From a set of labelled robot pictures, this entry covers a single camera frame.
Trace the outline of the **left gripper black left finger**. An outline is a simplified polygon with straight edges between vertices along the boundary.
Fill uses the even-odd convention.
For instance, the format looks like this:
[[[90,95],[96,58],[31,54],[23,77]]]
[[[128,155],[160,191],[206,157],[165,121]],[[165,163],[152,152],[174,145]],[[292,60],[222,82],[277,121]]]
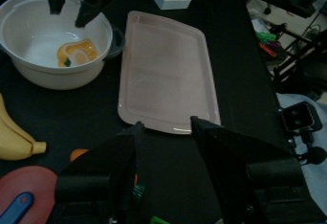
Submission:
[[[142,123],[136,123],[62,169],[49,224],[132,224],[136,146],[142,132]]]

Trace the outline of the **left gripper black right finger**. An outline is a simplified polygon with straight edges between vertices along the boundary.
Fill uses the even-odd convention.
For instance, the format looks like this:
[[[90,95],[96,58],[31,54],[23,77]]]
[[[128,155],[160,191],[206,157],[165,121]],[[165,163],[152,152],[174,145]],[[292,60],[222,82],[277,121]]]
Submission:
[[[222,223],[304,224],[304,183],[293,157],[198,117],[190,124]]]

